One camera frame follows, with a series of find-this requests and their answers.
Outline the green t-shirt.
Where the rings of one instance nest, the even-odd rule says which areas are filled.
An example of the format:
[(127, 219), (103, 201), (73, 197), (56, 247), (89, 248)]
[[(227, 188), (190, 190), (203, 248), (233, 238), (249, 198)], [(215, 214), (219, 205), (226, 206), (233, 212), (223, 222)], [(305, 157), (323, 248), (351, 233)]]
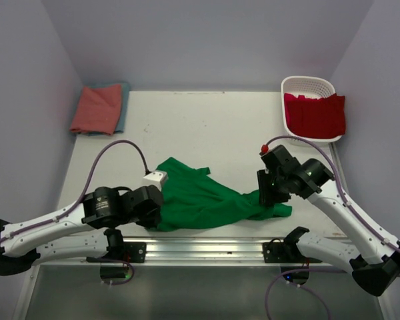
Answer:
[(210, 168), (194, 169), (173, 157), (160, 163), (168, 180), (162, 188), (161, 221), (152, 231), (212, 229), (243, 220), (264, 221), (290, 217), (291, 206), (259, 204), (259, 191), (239, 193), (212, 178)]

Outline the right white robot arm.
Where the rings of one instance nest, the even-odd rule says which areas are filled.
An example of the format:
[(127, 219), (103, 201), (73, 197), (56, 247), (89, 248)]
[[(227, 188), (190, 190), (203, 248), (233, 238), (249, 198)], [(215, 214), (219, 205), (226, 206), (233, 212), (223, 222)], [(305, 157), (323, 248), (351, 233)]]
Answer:
[(342, 189), (333, 166), (316, 159), (300, 163), (292, 156), (262, 156), (265, 169), (257, 173), (260, 202), (282, 203), (292, 195), (320, 209), (349, 238), (351, 244), (326, 239), (297, 227), (283, 242), (269, 244), (282, 259), (303, 257), (328, 263), (351, 274), (367, 293), (379, 297), (400, 275), (400, 240), (372, 220)]

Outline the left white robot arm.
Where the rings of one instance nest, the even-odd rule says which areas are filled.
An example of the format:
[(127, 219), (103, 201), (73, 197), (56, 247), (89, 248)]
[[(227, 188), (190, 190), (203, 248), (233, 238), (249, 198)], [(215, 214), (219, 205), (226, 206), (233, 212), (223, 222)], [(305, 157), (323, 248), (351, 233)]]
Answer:
[(99, 187), (80, 202), (44, 217), (22, 223), (0, 219), (0, 276), (73, 257), (126, 261), (128, 254), (119, 226), (157, 226), (163, 203), (163, 194), (154, 185), (135, 190)]

